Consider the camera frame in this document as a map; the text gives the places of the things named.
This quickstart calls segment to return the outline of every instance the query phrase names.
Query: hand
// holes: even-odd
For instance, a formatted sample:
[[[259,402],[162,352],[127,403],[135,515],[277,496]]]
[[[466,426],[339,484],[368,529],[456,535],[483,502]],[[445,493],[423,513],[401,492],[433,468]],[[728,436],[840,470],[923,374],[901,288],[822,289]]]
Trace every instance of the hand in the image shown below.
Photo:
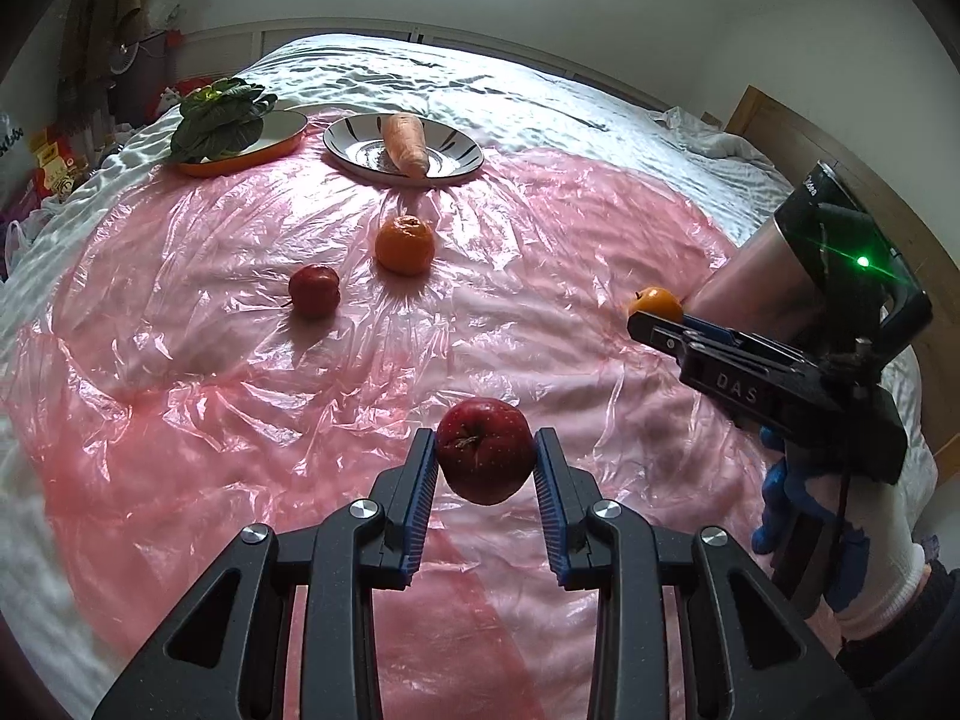
[[[760,431],[764,446],[784,451],[771,431]],[[774,552],[793,509],[832,523],[840,500],[840,477],[791,469],[786,458],[763,482],[763,524],[754,531],[757,555]],[[925,576],[923,547],[914,544],[896,488],[854,476],[847,496],[840,559],[824,600],[847,640],[871,637],[892,623],[914,598]]]

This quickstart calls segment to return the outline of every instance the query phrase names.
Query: red apple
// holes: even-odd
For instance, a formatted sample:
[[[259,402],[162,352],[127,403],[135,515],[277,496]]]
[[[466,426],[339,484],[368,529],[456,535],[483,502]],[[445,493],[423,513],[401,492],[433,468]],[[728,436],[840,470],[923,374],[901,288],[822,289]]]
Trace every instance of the red apple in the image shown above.
[[[536,447],[519,409],[495,398],[472,397],[440,420],[437,461],[460,498],[492,506],[523,487],[536,464]]]
[[[288,285],[294,311],[304,319],[323,319],[340,304],[340,276],[325,265],[305,265]]]

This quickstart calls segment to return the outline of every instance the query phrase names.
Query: wooden headboard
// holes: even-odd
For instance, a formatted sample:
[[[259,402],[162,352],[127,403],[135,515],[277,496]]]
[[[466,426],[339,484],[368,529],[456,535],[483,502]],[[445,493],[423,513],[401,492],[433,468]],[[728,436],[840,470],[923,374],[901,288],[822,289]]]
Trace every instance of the wooden headboard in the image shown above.
[[[942,482],[960,470],[960,271],[940,242],[887,184],[855,154],[800,114],[748,87],[727,124],[793,185],[818,160],[833,167],[880,229],[904,254],[933,303],[933,322],[915,339],[923,377],[920,427]]]

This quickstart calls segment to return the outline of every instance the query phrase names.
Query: leafy green vegetable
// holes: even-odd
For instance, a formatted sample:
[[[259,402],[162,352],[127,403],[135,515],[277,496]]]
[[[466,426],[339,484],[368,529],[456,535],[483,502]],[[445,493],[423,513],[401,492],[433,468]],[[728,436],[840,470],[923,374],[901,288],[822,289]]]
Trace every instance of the leafy green vegetable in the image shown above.
[[[224,159],[256,143],[263,117],[277,104],[277,95],[263,91],[243,79],[220,79],[192,92],[181,103],[184,120],[170,139],[170,160]]]

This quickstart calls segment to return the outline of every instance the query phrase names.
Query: orange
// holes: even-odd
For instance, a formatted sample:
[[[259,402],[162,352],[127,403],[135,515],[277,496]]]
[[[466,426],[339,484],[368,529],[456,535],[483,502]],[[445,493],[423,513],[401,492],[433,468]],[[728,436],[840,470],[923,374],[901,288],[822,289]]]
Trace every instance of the orange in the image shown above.
[[[416,217],[395,217],[376,234],[376,261],[401,276],[419,276],[433,260],[433,231]]]
[[[627,316],[637,311],[645,311],[669,322],[683,324],[683,306],[680,305],[680,300],[662,287],[647,287],[643,292],[637,293],[637,299],[627,309]]]

